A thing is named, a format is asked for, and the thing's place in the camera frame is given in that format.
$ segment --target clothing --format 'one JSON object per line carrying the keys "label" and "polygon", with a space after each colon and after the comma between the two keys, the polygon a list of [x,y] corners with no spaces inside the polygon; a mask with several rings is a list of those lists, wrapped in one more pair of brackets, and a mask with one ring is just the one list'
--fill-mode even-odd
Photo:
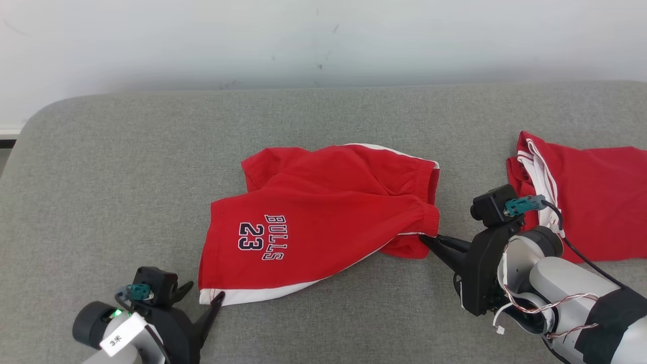
{"label": "clothing", "polygon": [[[590,260],[647,258],[647,151],[633,147],[577,150],[521,132],[507,161],[519,196],[543,194],[560,209],[564,234]],[[528,230],[554,226],[550,209],[526,214]],[[582,262],[570,249],[564,256]]]}
{"label": "clothing", "polygon": [[200,302],[223,290],[225,305],[281,297],[380,249],[426,256],[417,235],[437,234],[437,163],[374,148],[270,148],[243,161],[249,192],[211,206]]}

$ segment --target couch cushion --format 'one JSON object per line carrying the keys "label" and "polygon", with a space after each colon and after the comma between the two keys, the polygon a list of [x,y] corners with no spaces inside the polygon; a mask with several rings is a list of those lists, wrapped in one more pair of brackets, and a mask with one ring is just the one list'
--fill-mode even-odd
{"label": "couch cushion", "polygon": [[[210,202],[245,191],[239,163],[264,147],[368,142],[438,161],[441,233],[469,240],[482,229],[471,200],[506,183],[521,130],[647,148],[645,100],[644,83],[577,82],[57,102],[25,126],[0,178],[0,357],[81,363],[93,350],[71,327],[86,303],[114,304],[139,266],[195,280]],[[644,261],[600,265],[647,294]],[[462,310],[451,280],[434,256],[373,255],[284,298],[223,308],[203,363],[556,362],[510,321],[502,337],[491,315]],[[197,299],[178,307],[195,319]]]}

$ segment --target white wall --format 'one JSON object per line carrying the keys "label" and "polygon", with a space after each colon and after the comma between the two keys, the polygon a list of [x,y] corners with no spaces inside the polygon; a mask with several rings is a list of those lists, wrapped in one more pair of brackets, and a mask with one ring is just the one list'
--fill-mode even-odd
{"label": "white wall", "polygon": [[645,0],[2,0],[0,17],[0,130],[129,89],[647,80]]}

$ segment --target white trim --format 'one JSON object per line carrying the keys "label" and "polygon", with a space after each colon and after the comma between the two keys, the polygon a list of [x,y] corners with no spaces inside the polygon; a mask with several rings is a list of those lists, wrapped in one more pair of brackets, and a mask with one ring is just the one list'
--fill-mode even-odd
{"label": "white trim", "polygon": [[[557,183],[551,174],[551,171],[548,169],[548,164],[546,164],[545,159],[542,157],[539,149],[535,146],[532,139],[526,139],[528,145],[528,150],[531,154],[524,151],[518,151],[517,161],[523,164],[523,167],[526,169],[526,173],[532,181],[534,186],[534,193],[543,195],[546,198],[546,201],[552,203],[559,209],[557,203]],[[557,216],[551,209],[544,209],[538,212],[539,215],[539,225],[546,226],[548,228],[556,229],[557,226]],[[562,237],[565,236],[564,231],[559,232]]]}
{"label": "white trim", "polygon": [[518,150],[517,155],[532,159],[532,154],[524,152],[523,150]]}
{"label": "white trim", "polygon": [[526,139],[526,142],[528,143],[528,149],[531,151],[531,153],[536,157],[539,158],[541,161],[541,169],[543,172],[543,179],[544,183],[546,185],[546,191],[550,194],[550,198],[552,199],[553,205],[557,206],[557,183],[555,182],[555,179],[553,178],[553,175],[551,174],[551,171],[548,169],[548,165],[546,164],[546,160],[542,157],[541,153],[537,149],[537,147],[534,145],[534,142],[532,139],[528,138]]}
{"label": "white trim", "polygon": [[415,233],[400,233],[398,235],[425,235],[425,233],[415,232]]}
{"label": "white trim", "polygon": [[[364,259],[368,258],[369,256],[375,254],[377,251],[382,249],[386,244],[391,242],[389,240],[386,242],[384,245],[379,247],[378,249],[370,252],[368,255],[366,255],[364,258],[356,261],[355,263],[351,264],[350,266],[347,266],[346,268],[342,269],[342,271],[354,266],[355,264],[363,261]],[[300,291],[307,286],[312,286],[313,284],[319,282],[320,280],[328,279],[332,277],[328,276],[322,279],[314,280],[312,282],[304,282],[304,283],[297,283],[297,284],[291,284],[289,286],[283,286],[283,287],[277,287],[277,288],[259,288],[256,290],[221,290],[219,288],[203,288],[200,290],[200,304],[210,304],[211,301],[215,298],[215,296],[218,295],[218,293],[221,293],[222,291],[225,293],[225,299],[223,300],[223,306],[228,306],[230,304],[241,304],[241,303],[250,303],[250,302],[259,302],[259,301],[267,301],[271,299],[277,299],[279,297],[287,296],[290,293],[294,293],[296,291]]]}
{"label": "white trim", "polygon": [[431,161],[431,160],[425,159],[425,158],[414,157],[412,155],[408,155],[408,154],[405,154],[405,153],[402,153],[402,152],[398,152],[397,150],[394,150],[394,149],[391,149],[391,148],[386,148],[385,146],[381,146],[381,145],[365,144],[365,143],[348,143],[348,144],[344,144],[344,145],[361,145],[363,147],[366,147],[366,148],[369,148],[369,149],[374,149],[374,150],[388,150],[389,152],[393,152],[393,153],[399,154],[399,155],[404,155],[406,157],[421,159],[423,161],[428,161],[428,162],[433,162],[434,163],[433,169],[440,169],[441,168],[437,161]]}

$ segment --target label sticker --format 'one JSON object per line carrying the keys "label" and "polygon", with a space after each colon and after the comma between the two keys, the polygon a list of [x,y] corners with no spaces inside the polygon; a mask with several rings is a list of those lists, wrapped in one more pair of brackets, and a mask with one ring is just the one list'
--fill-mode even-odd
{"label": "label sticker", "polygon": [[146,325],[146,320],[135,312],[128,320],[119,325],[112,334],[101,341],[99,346],[105,350],[108,356],[112,357],[139,335]]}

